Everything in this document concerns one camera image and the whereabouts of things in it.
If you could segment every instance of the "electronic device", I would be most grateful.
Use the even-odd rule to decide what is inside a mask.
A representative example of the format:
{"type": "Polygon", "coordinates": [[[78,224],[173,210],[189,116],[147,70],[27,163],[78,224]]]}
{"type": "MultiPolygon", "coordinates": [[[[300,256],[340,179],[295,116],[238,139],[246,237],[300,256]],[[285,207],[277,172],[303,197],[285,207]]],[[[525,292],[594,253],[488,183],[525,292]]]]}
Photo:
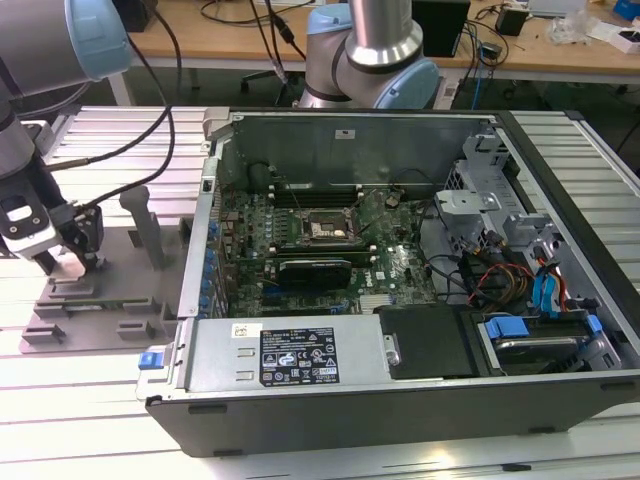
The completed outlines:
{"type": "Polygon", "coordinates": [[[470,6],[470,0],[412,1],[413,19],[424,32],[426,57],[455,56],[470,6]]]}
{"type": "MultiPolygon", "coordinates": [[[[158,4],[158,0],[145,1],[154,8],[158,4]]],[[[144,32],[153,18],[152,10],[139,0],[113,0],[113,3],[127,32],[144,32]]]]}
{"type": "Polygon", "coordinates": [[[519,8],[517,6],[505,5],[498,12],[496,20],[496,31],[501,35],[517,37],[522,31],[524,22],[529,17],[530,10],[528,8],[519,8]]]}
{"type": "Polygon", "coordinates": [[[618,0],[613,11],[625,20],[633,20],[640,17],[640,4],[633,0],[618,0]]]}
{"type": "Polygon", "coordinates": [[[564,17],[567,13],[587,8],[587,0],[529,0],[527,4],[535,17],[564,17]]]}
{"type": "Polygon", "coordinates": [[[563,431],[637,397],[638,293],[511,113],[204,129],[178,333],[137,387],[188,455],[563,431]]]}

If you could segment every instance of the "power cable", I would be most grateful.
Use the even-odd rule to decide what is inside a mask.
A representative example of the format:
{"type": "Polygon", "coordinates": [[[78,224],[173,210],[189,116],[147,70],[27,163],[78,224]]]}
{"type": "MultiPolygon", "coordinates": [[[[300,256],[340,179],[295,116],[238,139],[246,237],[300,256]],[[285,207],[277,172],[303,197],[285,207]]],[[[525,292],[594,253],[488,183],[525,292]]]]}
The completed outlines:
{"type": "MultiPolygon", "coordinates": [[[[173,42],[173,47],[175,50],[175,55],[176,55],[176,66],[178,69],[177,72],[177,83],[176,83],[176,98],[178,96],[178,93],[180,92],[180,89],[182,87],[182,53],[180,51],[180,44],[178,43],[178,40],[173,32],[173,30],[171,29],[171,26],[166,22],[166,20],[162,17],[162,15],[160,15],[158,13],[158,11],[156,10],[155,6],[153,6],[152,4],[148,4],[146,1],[144,0],[140,0],[147,8],[149,8],[158,18],[158,21],[162,24],[162,26],[164,27],[164,29],[167,31],[169,37],[171,38],[172,42],[173,42]]],[[[142,54],[142,52],[140,51],[140,49],[138,48],[138,46],[133,42],[133,40],[129,39],[129,41],[131,42],[131,46],[134,49],[134,51],[136,52],[136,54],[138,55],[138,57],[140,58],[140,61],[142,62],[142,64],[144,65],[144,67],[147,69],[147,71],[149,72],[149,75],[151,76],[151,78],[153,79],[154,84],[156,85],[157,89],[158,89],[158,93],[162,99],[163,104],[166,105],[164,112],[166,112],[165,117],[168,118],[169,120],[169,147],[167,150],[167,155],[165,157],[164,162],[162,163],[162,165],[160,165],[160,167],[151,175],[142,178],[140,180],[137,180],[135,182],[129,183],[127,185],[123,185],[122,187],[116,188],[110,192],[107,192],[103,195],[100,195],[99,197],[91,200],[90,202],[84,204],[81,209],[90,209],[96,205],[98,205],[99,203],[102,203],[103,201],[115,196],[115,195],[119,195],[121,193],[127,192],[133,188],[139,187],[141,185],[145,185],[153,180],[155,180],[156,178],[158,178],[160,175],[162,175],[167,167],[169,166],[169,164],[171,163],[171,159],[173,158],[173,152],[175,149],[175,143],[176,143],[176,131],[175,131],[175,122],[173,119],[173,114],[171,112],[171,109],[173,108],[173,105],[171,104],[167,104],[167,98],[164,94],[162,85],[160,84],[160,81],[158,80],[158,77],[155,73],[155,71],[153,70],[153,68],[151,67],[151,65],[149,65],[149,62],[147,61],[147,59],[145,58],[145,56],[142,54]]]]}

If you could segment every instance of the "warning label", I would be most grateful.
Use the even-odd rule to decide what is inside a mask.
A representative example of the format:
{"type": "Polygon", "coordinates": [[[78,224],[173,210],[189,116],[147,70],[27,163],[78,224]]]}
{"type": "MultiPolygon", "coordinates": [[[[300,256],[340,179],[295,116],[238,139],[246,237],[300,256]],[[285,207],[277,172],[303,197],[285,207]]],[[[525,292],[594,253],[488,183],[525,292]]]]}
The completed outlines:
{"type": "Polygon", "coordinates": [[[262,330],[260,359],[265,387],[340,383],[333,328],[262,330]]]}

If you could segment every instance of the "black cable on table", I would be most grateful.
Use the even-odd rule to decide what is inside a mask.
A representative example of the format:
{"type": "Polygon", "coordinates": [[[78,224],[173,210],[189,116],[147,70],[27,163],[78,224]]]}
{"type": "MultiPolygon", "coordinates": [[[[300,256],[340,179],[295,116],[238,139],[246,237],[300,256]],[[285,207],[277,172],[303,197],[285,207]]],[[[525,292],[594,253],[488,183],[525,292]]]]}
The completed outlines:
{"type": "MultiPolygon", "coordinates": [[[[274,12],[276,15],[281,15],[283,13],[289,12],[291,10],[294,10],[296,8],[300,8],[300,7],[306,7],[308,5],[311,5],[315,3],[315,0],[309,0],[306,3],[301,3],[300,5],[292,5],[290,7],[286,7],[283,8],[281,10],[278,10],[276,12],[274,12]]],[[[217,23],[221,23],[223,25],[229,25],[232,27],[251,27],[251,28],[255,28],[258,26],[258,24],[264,25],[265,22],[269,21],[269,15],[260,15],[257,17],[254,16],[253,18],[247,18],[247,19],[242,19],[242,20],[227,20],[227,19],[223,19],[217,16],[217,13],[215,15],[211,15],[210,13],[207,13],[207,9],[212,6],[212,5],[218,5],[220,6],[220,0],[212,0],[211,2],[207,2],[205,3],[201,8],[200,8],[200,15],[202,15],[204,18],[211,20],[213,22],[217,22],[217,23]]]]}

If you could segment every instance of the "slotted metal surface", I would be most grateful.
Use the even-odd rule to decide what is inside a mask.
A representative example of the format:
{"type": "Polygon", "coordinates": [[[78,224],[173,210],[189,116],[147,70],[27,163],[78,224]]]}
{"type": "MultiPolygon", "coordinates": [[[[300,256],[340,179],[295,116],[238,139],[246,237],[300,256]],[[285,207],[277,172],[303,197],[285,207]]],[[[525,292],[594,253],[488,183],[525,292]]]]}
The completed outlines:
{"type": "MultiPolygon", "coordinates": [[[[576,206],[640,291],[640,185],[637,177],[585,122],[561,112],[516,112],[515,117],[571,195],[576,206]]],[[[521,174],[524,191],[542,201],[521,174]]]]}
{"type": "MultiPolygon", "coordinates": [[[[180,216],[195,211],[202,165],[204,107],[173,109],[176,147],[169,168],[148,184],[149,208],[160,224],[176,225],[180,216]]],[[[162,112],[161,107],[84,107],[65,125],[64,135],[49,164],[110,152],[144,132],[162,112]]],[[[54,173],[68,200],[85,202],[113,188],[144,178],[160,167],[167,153],[169,128],[164,122],[140,145],[128,152],[92,165],[54,173]]],[[[106,226],[126,225],[130,214],[120,207],[118,196],[102,204],[106,226]]]]}

